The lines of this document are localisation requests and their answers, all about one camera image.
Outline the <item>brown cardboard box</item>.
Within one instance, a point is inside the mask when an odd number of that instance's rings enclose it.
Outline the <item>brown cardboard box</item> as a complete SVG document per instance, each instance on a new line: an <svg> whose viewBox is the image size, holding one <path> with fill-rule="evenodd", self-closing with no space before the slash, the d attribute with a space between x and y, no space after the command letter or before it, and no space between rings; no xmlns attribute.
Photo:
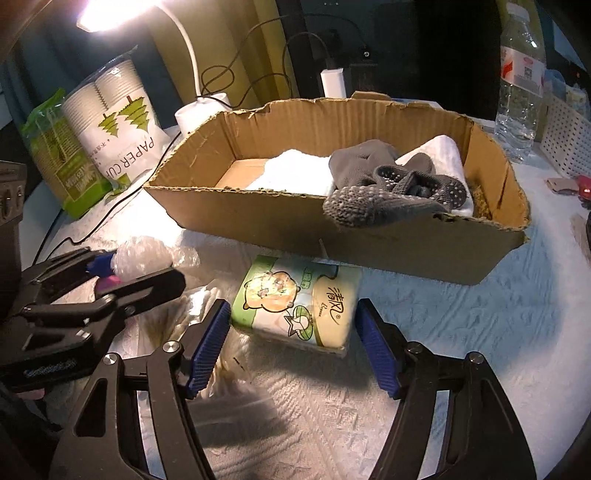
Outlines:
<svg viewBox="0 0 591 480"><path fill-rule="evenodd" d="M253 186L249 168L293 149L329 159L327 193ZM188 230L464 285L530 222L513 167L472 119L369 93L218 113L146 189Z"/></svg>

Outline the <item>cotton swab bag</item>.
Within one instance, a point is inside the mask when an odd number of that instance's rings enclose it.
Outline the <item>cotton swab bag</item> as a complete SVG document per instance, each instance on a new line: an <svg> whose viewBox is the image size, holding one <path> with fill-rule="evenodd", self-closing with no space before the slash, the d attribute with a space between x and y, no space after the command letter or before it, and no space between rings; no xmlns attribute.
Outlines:
<svg viewBox="0 0 591 480"><path fill-rule="evenodd" d="M187 290L163 309L171 320L162 340L183 347L177 380L190 399L236 395L246 389L245 338L230 326L230 306L221 288L209 284Z"/></svg>

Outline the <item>yellow curtain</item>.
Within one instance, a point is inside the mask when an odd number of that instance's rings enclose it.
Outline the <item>yellow curtain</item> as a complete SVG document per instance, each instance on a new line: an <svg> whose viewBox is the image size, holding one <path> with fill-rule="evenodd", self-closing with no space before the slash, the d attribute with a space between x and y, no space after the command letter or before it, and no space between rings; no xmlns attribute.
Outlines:
<svg viewBox="0 0 591 480"><path fill-rule="evenodd" d="M297 95L286 36L274 1L168 1L183 25L208 89L228 93L232 106L256 108ZM161 122L194 95L190 57L176 26L161 10L142 16L160 65L140 77Z"/></svg>

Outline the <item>black power adapter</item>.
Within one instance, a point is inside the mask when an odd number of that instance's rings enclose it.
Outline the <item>black power adapter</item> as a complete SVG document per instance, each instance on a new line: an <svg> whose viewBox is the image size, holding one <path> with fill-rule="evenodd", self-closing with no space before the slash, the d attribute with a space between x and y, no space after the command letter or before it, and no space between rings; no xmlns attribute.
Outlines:
<svg viewBox="0 0 591 480"><path fill-rule="evenodd" d="M369 47L360 50L359 54L349 60L349 76L351 76L352 91L378 90L378 64L374 59L374 52Z"/></svg>

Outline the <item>green paper cup package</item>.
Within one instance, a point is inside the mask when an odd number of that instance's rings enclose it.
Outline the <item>green paper cup package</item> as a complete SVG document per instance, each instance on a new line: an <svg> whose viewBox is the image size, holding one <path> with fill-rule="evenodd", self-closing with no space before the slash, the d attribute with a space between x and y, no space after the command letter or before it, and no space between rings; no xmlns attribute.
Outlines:
<svg viewBox="0 0 591 480"><path fill-rule="evenodd" d="M77 220L111 191L111 184L90 160L62 113L64 98L60 88L35 107L21 126L21 134L62 209Z"/></svg>

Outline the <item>white desk lamp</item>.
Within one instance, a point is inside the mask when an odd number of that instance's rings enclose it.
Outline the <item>white desk lamp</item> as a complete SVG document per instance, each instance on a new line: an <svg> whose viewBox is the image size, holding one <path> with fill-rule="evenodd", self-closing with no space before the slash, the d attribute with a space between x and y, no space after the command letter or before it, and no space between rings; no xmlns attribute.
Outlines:
<svg viewBox="0 0 591 480"><path fill-rule="evenodd" d="M229 111L228 98L221 94L207 94L198 79L197 57L190 36L178 18L161 1L89 1L77 19L77 27L88 33L123 30L151 9L157 8L176 27L176 36L181 37L189 55L194 95L183 104L172 78L151 36L139 45L139 76L146 83L147 93L155 102L155 112L165 127L177 125L183 136L199 128L201 124L221 111Z"/></svg>

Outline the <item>white perforated basket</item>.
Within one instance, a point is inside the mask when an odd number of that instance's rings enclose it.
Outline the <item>white perforated basket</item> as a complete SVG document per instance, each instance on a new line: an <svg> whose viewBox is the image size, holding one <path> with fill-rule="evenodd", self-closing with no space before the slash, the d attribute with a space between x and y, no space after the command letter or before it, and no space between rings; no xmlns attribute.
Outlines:
<svg viewBox="0 0 591 480"><path fill-rule="evenodd" d="M550 94L544 98L546 124L540 149L564 177L590 176L590 122L565 101Z"/></svg>

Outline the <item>green tissue packet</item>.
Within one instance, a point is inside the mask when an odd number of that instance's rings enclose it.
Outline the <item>green tissue packet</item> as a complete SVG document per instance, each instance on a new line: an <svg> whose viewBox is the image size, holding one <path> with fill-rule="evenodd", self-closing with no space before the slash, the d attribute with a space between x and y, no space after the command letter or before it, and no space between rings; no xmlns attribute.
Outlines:
<svg viewBox="0 0 591 480"><path fill-rule="evenodd" d="M231 307L247 334L345 355L359 299L359 267L259 255Z"/></svg>

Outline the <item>grey dotted glove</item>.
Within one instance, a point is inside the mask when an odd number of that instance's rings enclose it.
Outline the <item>grey dotted glove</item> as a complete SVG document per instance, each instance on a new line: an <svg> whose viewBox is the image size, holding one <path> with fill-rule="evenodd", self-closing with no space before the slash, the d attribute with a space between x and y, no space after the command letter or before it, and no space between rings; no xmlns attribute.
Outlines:
<svg viewBox="0 0 591 480"><path fill-rule="evenodd" d="M461 181L436 175L431 158L418 153L407 169L401 155L381 140L340 149L329 157L332 190L322 204L325 216L348 228L386 226L400 221L452 213L467 191Z"/></svg>

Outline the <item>clear bubble wrap bag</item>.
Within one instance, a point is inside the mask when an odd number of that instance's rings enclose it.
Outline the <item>clear bubble wrap bag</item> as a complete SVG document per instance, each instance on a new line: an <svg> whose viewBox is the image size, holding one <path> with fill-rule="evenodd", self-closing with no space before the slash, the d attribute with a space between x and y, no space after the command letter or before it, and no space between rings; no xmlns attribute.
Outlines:
<svg viewBox="0 0 591 480"><path fill-rule="evenodd" d="M122 281L167 269L190 271L200 265L197 250L186 246L166 246L153 237L132 237L119 245L110 266Z"/></svg>

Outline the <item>white charger adapter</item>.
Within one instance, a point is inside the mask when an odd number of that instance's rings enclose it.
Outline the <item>white charger adapter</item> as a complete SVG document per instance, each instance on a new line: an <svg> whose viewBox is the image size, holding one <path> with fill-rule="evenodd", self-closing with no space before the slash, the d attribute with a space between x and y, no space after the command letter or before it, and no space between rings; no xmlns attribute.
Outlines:
<svg viewBox="0 0 591 480"><path fill-rule="evenodd" d="M342 68L322 70L321 80L325 98L346 98L346 84Z"/></svg>

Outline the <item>white towel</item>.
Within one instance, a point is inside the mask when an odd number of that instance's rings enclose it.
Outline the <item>white towel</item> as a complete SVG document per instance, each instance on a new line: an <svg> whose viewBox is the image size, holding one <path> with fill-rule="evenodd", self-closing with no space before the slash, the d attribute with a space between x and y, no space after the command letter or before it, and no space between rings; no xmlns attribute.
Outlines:
<svg viewBox="0 0 591 480"><path fill-rule="evenodd" d="M396 163L409 169L410 159L418 153L424 153L431 158L436 175L447 175L462 182L467 191L467 198L462 207L453 208L452 213L471 217L474 213L474 201L465 178L463 163L456 142L447 135L436 136L414 150L401 155L396 160Z"/></svg>

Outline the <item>pink plush toy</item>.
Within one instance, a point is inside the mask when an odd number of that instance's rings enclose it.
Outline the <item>pink plush toy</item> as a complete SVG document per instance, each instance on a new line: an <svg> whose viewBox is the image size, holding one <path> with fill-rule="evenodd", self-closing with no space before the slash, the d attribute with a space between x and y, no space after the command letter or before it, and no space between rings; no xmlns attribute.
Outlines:
<svg viewBox="0 0 591 480"><path fill-rule="evenodd" d="M94 294L96 296L100 296L104 292L120 285L121 283L122 281L116 275L99 277L94 285Z"/></svg>

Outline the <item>brown fuzzy pouch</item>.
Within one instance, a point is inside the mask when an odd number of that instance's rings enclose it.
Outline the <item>brown fuzzy pouch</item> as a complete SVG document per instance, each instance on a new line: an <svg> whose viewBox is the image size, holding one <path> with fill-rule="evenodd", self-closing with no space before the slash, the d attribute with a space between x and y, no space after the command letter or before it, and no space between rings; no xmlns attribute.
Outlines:
<svg viewBox="0 0 591 480"><path fill-rule="evenodd" d="M482 190L482 187L474 182L469 182L468 186L474 202L473 217L492 220L492 213L486 200L486 197L484 195L484 192Z"/></svg>

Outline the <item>white paper napkin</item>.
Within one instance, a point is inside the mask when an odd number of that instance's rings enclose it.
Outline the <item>white paper napkin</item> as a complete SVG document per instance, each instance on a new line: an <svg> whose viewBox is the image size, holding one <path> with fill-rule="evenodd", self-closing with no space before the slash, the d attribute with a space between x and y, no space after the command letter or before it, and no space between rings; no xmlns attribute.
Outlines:
<svg viewBox="0 0 591 480"><path fill-rule="evenodd" d="M263 174L245 190L273 190L325 197L331 192L333 183L329 157L290 149L267 160Z"/></svg>

